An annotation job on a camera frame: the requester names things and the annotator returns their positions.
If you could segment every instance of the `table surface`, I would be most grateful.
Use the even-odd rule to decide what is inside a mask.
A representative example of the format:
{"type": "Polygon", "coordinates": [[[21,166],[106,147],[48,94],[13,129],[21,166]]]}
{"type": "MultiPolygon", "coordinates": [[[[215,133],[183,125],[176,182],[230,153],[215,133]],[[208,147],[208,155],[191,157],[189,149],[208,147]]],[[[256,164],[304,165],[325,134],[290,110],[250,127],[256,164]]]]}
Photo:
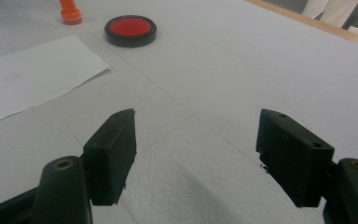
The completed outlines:
{"type": "Polygon", "coordinates": [[[0,0],[0,56],[76,35],[110,64],[68,94],[0,120],[0,202],[38,185],[43,166],[82,147],[113,113],[136,110],[138,154],[114,207],[94,223],[323,223],[259,167],[261,108],[291,116],[358,158],[358,43],[240,0],[0,0]],[[143,15],[157,39],[107,43],[103,28],[143,15]]]}

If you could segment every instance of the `white paper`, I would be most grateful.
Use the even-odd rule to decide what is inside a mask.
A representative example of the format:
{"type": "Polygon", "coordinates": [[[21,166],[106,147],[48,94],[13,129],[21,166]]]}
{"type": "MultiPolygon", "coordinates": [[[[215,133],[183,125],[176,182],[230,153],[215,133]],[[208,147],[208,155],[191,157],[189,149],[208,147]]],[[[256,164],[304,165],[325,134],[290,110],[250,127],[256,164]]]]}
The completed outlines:
{"type": "Polygon", "coordinates": [[[0,57],[0,119],[66,94],[108,67],[74,35],[0,57]]]}

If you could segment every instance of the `red lid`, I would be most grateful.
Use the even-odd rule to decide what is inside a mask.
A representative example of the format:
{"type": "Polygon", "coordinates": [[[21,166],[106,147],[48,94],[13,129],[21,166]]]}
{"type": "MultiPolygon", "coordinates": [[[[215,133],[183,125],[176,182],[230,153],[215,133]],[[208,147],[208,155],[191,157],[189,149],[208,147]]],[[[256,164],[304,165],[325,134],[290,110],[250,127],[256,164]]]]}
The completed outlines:
{"type": "Polygon", "coordinates": [[[117,35],[144,35],[152,29],[150,22],[138,18],[123,18],[110,24],[109,30],[117,35]]]}
{"type": "Polygon", "coordinates": [[[127,15],[110,20],[104,30],[110,43],[124,48],[137,48],[156,39],[157,26],[146,17],[127,15]]]}

